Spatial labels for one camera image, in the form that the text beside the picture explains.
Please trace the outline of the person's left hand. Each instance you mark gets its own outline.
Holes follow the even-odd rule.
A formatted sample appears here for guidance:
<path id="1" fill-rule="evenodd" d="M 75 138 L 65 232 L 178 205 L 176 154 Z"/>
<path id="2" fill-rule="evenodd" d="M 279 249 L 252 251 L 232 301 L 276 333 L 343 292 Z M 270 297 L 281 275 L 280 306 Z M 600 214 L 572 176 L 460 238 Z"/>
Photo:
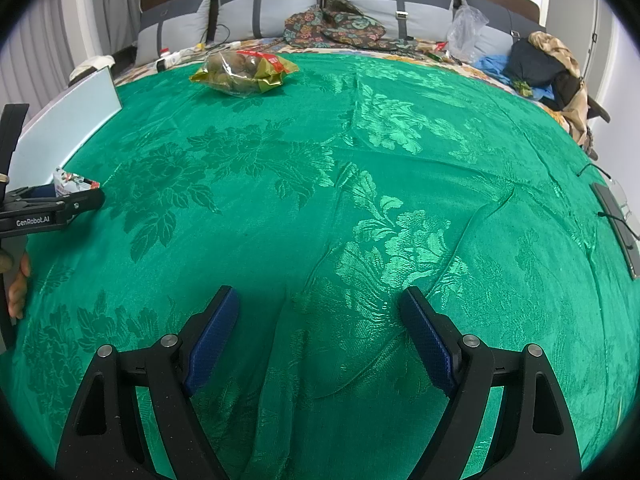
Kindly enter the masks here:
<path id="1" fill-rule="evenodd" d="M 23 252 L 20 263 L 16 267 L 13 281 L 6 288 L 6 301 L 8 312 L 14 320 L 20 320 L 24 316 L 24 307 L 28 289 L 28 278 L 32 273 L 29 255 Z"/>

